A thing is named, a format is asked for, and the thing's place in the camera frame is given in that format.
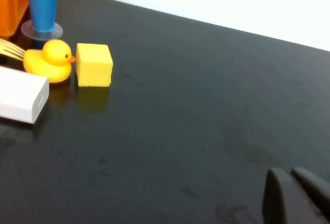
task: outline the orange container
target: orange container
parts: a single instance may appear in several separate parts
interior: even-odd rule
[[[0,0],[0,36],[16,32],[27,6],[28,0]]]

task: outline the orange beak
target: orange beak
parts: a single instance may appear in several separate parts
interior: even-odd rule
[[[73,63],[73,62],[75,62],[76,61],[76,58],[74,57],[74,56],[72,56],[71,58],[70,58],[70,60],[69,60],[69,63]]]

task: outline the yellow foam cube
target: yellow foam cube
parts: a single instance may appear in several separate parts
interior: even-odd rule
[[[108,45],[77,44],[76,72],[79,87],[108,87],[113,61]]]

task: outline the white box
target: white box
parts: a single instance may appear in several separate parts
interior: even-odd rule
[[[49,92],[48,78],[0,66],[0,117],[34,124]]]

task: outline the rubber duck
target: rubber duck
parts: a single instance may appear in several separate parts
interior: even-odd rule
[[[75,60],[66,42],[49,40],[42,50],[27,50],[23,57],[23,65],[26,72],[47,77],[50,83],[58,83],[69,78],[71,63]]]

